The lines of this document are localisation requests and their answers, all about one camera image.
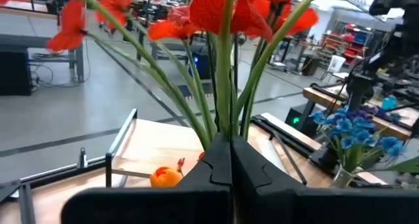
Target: flower vase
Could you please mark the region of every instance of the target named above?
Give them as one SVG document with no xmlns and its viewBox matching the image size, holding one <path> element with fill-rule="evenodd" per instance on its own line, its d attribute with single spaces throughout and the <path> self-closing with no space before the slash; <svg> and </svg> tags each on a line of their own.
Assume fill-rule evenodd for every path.
<svg viewBox="0 0 419 224">
<path fill-rule="evenodd" d="M 332 180 L 330 187 L 334 188 L 346 188 L 349 186 L 351 181 L 355 178 L 355 175 L 346 171 L 342 166 L 339 166 L 339 171 L 336 173 Z"/>
</svg>

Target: concrete floor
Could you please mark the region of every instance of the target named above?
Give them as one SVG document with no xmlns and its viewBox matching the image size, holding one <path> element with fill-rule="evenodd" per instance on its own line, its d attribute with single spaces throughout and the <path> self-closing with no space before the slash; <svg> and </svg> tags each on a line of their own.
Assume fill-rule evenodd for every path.
<svg viewBox="0 0 419 224">
<path fill-rule="evenodd" d="M 0 22 L 0 33 L 51 37 L 57 32 L 55 20 L 10 14 L 0 14 L 0 20 L 8 20 Z M 119 33 L 110 39 L 93 18 L 89 19 L 88 31 L 127 54 L 136 55 L 133 47 L 121 42 Z M 250 41 L 242 47 L 239 89 L 246 84 L 254 49 Z M 30 50 L 30 54 L 37 52 L 45 50 Z M 54 74 L 52 84 L 69 82 L 67 65 L 45 65 Z M 176 84 L 183 84 L 171 62 L 160 61 L 160 65 Z M 87 80 L 83 84 L 41 86 L 30 97 L 0 97 L 0 182 L 76 163 L 82 147 L 86 148 L 88 159 L 104 156 L 133 108 L 139 109 L 141 119 L 189 125 L 150 77 L 90 40 L 84 42 L 84 66 Z M 51 71 L 45 67 L 40 67 L 37 73 L 44 81 L 51 78 Z M 318 80 L 321 74 L 303 77 L 267 67 L 257 89 L 253 114 L 269 112 L 285 120 L 290 107 L 306 103 L 302 89 L 311 83 L 321 84 Z M 207 100 L 213 109 L 213 98 Z M 194 101 L 188 103 L 198 113 Z"/>
</svg>

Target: white wall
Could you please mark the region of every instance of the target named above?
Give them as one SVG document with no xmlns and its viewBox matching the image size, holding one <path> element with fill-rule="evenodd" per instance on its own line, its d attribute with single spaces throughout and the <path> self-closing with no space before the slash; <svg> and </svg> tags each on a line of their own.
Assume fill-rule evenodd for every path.
<svg viewBox="0 0 419 224">
<path fill-rule="evenodd" d="M 310 37 L 311 35 L 314 35 L 314 39 L 319 41 L 321 39 L 321 35 L 326 31 L 326 27 L 329 23 L 332 12 L 317 10 L 317 13 L 319 14 L 319 22 L 316 25 L 312 26 L 310 32 L 308 33 L 308 36 Z"/>
</svg>

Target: desk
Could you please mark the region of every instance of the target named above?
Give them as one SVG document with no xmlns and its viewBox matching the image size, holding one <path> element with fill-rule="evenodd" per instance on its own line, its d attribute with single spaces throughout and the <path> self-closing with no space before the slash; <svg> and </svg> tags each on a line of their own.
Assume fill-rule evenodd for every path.
<svg viewBox="0 0 419 224">
<path fill-rule="evenodd" d="M 307 145 L 314 149 L 319 149 L 320 144 L 311 140 L 294 128 L 286 125 L 281 120 L 268 113 L 262 114 L 263 117 L 274 123 L 276 126 L 292 133 L 296 138 L 305 141 Z M 184 173 L 187 173 L 195 164 L 199 153 L 202 151 L 199 140 L 191 128 L 162 124 L 158 122 L 135 119 L 135 123 L 129 127 L 124 137 L 124 142 L 118 150 L 116 157 L 119 160 L 114 163 L 113 170 L 121 174 L 140 175 L 142 177 L 129 176 L 125 187 L 149 187 L 148 175 L 157 166 L 175 166 L 179 157 L 186 157 Z M 263 146 L 269 139 L 269 134 L 258 126 L 252 124 L 249 129 L 248 142 L 259 152 L 264 151 Z M 283 164 L 289 171 L 289 175 L 299 180 L 292 165 L 286 159 L 282 147 L 276 140 L 272 141 L 274 150 L 282 158 Z M 308 181 L 309 187 L 328 187 L 331 177 L 324 174 L 319 168 L 315 167 L 310 161 L 289 149 L 291 156 L 297 163 L 299 169 Z M 123 176 L 121 174 L 112 175 L 112 186 L 118 186 Z M 371 183 L 383 183 L 377 177 L 368 172 L 360 173 L 365 180 Z M 37 223 L 59 224 L 60 211 L 71 196 L 79 191 L 91 187 L 105 186 L 105 169 L 100 168 L 79 176 L 70 177 L 49 185 L 45 185 L 33 190 L 33 204 Z M 0 223 L 17 224 L 20 223 L 20 211 L 17 202 L 10 202 L 0 206 Z"/>
<path fill-rule="evenodd" d="M 35 18 L 57 19 L 57 14 L 48 13 L 45 5 L 32 4 L 22 1 L 9 1 L 0 7 L 0 13 L 23 15 Z M 46 48 L 50 37 L 23 36 L 23 35 L 5 35 L 0 34 L 0 50 L 10 50 L 11 48 Z M 83 63 L 83 44 L 75 50 L 69 50 L 68 56 L 47 58 L 40 60 L 29 60 L 30 62 L 58 62 L 69 63 L 70 70 L 75 71 L 77 82 L 84 82 L 84 63 Z"/>
<path fill-rule="evenodd" d="M 299 126 L 302 126 L 304 124 L 304 121 L 308 118 L 308 116 L 311 114 L 314 105 L 316 103 L 328 107 L 334 102 L 334 98 L 330 97 L 326 94 L 323 94 L 311 87 L 305 88 L 302 92 L 303 96 L 308 99 L 308 102 L 306 104 L 306 107 L 303 111 L 303 114 L 301 115 L 301 120 Z M 342 106 L 342 102 L 340 100 L 337 100 L 333 110 L 338 109 Z M 395 137 L 399 138 L 400 140 L 406 141 L 409 139 L 410 131 L 406 130 L 404 128 L 401 128 L 400 126 L 396 126 L 388 121 L 385 121 L 383 119 L 380 119 L 378 117 L 373 117 L 373 122 L 377 126 L 378 129 L 385 129 L 385 134 L 391 134 Z"/>
</svg>

